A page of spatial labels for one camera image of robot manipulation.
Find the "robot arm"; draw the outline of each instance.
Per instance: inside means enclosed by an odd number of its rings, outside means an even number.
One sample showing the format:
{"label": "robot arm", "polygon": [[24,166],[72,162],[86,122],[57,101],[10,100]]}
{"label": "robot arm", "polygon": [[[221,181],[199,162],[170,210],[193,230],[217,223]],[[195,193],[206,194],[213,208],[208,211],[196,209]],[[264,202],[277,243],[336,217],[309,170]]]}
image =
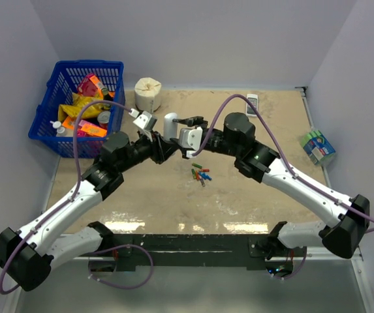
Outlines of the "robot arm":
{"label": "robot arm", "polygon": [[[70,198],[74,192],[72,189],[36,220],[18,231],[7,228],[0,234],[0,266],[4,267],[12,251],[25,239],[29,231],[34,230],[39,220],[66,199],[72,200],[23,243],[23,248],[8,268],[7,273],[25,291],[40,285],[50,271],[62,263],[79,255],[115,245],[113,233],[98,222],[91,223],[74,235],[60,236],[75,220],[104,201],[123,183],[124,171],[148,158],[161,164],[178,149],[184,158],[189,158],[208,134],[207,122],[202,117],[178,119],[176,114],[170,113],[165,117],[163,136],[153,131],[155,122],[156,118],[148,112],[138,116],[134,124],[139,129],[139,139],[134,143],[130,142],[123,132],[110,135],[94,164],[82,175],[75,198]],[[181,129],[177,139],[178,123],[195,128]],[[255,140],[255,126],[244,114],[229,114],[225,119],[223,131],[212,130],[205,150],[235,157],[234,165],[244,176],[288,194],[321,219],[320,222],[304,224],[278,223],[266,240],[257,247],[268,253],[268,259],[297,246],[325,246],[342,258],[350,258],[353,255],[368,223],[291,176],[279,154]],[[350,199],[302,172],[294,171],[323,191],[332,193],[346,204],[369,214],[369,202],[364,197],[358,195]]]}
{"label": "robot arm", "polygon": [[[192,157],[207,135],[206,124],[196,129],[184,128],[178,143],[186,158]],[[345,203],[369,215],[369,201],[361,195],[348,195],[320,184],[292,167],[296,175],[287,170],[279,153],[255,140],[255,126],[242,113],[230,113],[224,121],[223,131],[213,129],[204,147],[207,151],[236,157],[234,166],[248,178],[284,192],[314,212],[321,222],[293,224],[280,222],[271,232],[275,240],[269,243],[270,254],[297,246],[325,246],[341,258],[351,258],[364,236],[369,222],[340,206]],[[339,199],[335,203],[303,184],[300,176],[323,192]]]}

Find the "white bottle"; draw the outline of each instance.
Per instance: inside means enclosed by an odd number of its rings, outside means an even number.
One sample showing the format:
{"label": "white bottle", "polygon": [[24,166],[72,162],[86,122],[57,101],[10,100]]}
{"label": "white bottle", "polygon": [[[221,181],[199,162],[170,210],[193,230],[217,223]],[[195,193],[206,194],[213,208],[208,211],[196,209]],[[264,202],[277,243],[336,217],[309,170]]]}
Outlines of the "white bottle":
{"label": "white bottle", "polygon": [[50,121],[52,124],[52,127],[56,129],[56,137],[71,137],[71,133],[69,132],[69,129],[62,126],[62,123],[59,121],[53,122]]}

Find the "yellow snack bag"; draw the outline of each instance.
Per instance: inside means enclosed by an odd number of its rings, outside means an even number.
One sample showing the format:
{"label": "yellow snack bag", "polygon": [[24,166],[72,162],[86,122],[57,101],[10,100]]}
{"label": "yellow snack bag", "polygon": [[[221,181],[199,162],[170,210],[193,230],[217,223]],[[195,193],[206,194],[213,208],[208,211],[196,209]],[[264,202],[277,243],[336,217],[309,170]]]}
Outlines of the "yellow snack bag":
{"label": "yellow snack bag", "polygon": [[[63,122],[67,116],[75,119],[81,112],[82,108],[92,101],[102,100],[101,98],[95,97],[85,97],[72,93],[72,106],[68,104],[60,104],[59,110],[57,112],[57,120]],[[82,114],[82,119],[92,119],[97,117],[102,111],[105,110],[104,104],[98,103],[90,106],[84,114]]]}

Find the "basket handle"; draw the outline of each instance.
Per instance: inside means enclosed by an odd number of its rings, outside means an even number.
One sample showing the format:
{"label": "basket handle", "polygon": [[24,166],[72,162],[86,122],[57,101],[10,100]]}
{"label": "basket handle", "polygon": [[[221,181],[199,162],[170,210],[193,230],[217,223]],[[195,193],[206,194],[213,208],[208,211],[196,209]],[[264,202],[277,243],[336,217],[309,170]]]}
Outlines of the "basket handle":
{"label": "basket handle", "polygon": [[81,60],[77,60],[75,61],[75,63],[81,63],[81,62],[89,62],[89,63],[105,63],[107,61],[105,60],[90,60],[90,59],[81,59]]}

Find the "snack package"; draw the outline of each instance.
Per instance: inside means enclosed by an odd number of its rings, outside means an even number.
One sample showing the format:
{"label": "snack package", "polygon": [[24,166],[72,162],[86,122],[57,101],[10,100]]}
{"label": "snack package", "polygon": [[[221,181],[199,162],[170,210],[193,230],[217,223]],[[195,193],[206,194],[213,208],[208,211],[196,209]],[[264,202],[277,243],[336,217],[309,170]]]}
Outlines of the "snack package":
{"label": "snack package", "polygon": [[[92,127],[98,127],[97,125],[90,123],[85,120],[81,120],[80,123],[78,124],[78,129],[81,129],[84,125],[90,125]],[[75,127],[75,119],[71,118],[70,116],[67,117],[67,119],[62,123],[62,126],[64,126],[67,129],[74,130]]]}
{"label": "snack package", "polygon": [[[72,93],[73,105],[60,104],[59,110],[57,111],[57,120],[63,122],[67,116],[75,119],[81,112],[82,108],[95,100],[102,100],[102,98],[95,97],[85,97]],[[82,114],[82,119],[92,119],[98,116],[102,111],[106,110],[107,107],[104,104],[98,103],[90,106],[84,114]]]}
{"label": "snack package", "polygon": [[315,165],[328,165],[336,154],[336,150],[319,130],[306,134],[301,138],[300,145]]}
{"label": "snack package", "polygon": [[[87,97],[104,98],[103,90],[107,88],[96,77],[95,74],[90,73],[78,85],[78,94]],[[114,98],[114,92],[109,92],[110,96]]]}
{"label": "snack package", "polygon": [[107,136],[107,130],[102,129],[101,127],[98,127],[96,125],[92,125],[91,123],[84,124],[83,127],[81,127],[81,131],[86,132],[88,135],[93,137]]}

